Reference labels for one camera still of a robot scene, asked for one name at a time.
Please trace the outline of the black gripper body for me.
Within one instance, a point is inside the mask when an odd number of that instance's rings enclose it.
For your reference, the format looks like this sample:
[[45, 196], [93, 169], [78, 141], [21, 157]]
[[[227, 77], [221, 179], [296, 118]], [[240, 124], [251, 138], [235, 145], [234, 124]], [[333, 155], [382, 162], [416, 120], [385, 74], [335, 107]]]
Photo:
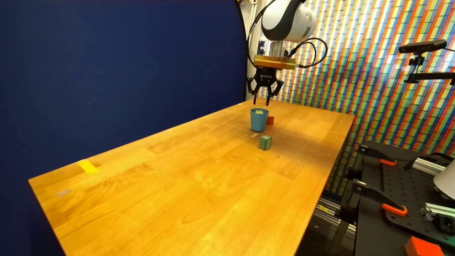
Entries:
[[275, 87], [275, 70], [274, 68], [257, 68], [254, 76], [251, 77], [254, 81], [251, 83], [251, 87], [265, 87], [271, 84], [271, 87]]

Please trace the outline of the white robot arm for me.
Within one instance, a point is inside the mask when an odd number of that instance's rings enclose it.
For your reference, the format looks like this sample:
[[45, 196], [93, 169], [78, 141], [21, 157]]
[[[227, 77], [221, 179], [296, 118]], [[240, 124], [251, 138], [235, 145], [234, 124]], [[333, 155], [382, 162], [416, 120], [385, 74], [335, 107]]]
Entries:
[[304, 6], [305, 0], [269, 0], [252, 20], [251, 29], [260, 24], [264, 41], [257, 44], [257, 53], [247, 56], [255, 68], [245, 80], [247, 91], [257, 98], [260, 88], [267, 90], [265, 103], [279, 93], [282, 81], [275, 78], [278, 70], [294, 70], [294, 50], [285, 51], [284, 41], [302, 44], [315, 29], [314, 13]]

